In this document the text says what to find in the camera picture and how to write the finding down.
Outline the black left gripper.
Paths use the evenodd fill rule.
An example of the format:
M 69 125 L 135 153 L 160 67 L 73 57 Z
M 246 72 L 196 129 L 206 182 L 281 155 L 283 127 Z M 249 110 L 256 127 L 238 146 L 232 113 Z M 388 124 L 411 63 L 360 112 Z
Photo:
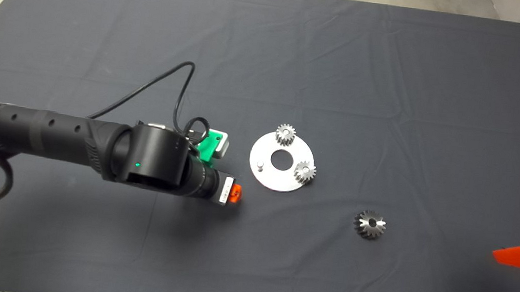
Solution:
M 237 204 L 242 198 L 242 187 L 233 185 L 234 176 L 225 172 L 207 168 L 203 181 L 202 197 L 217 205 Z

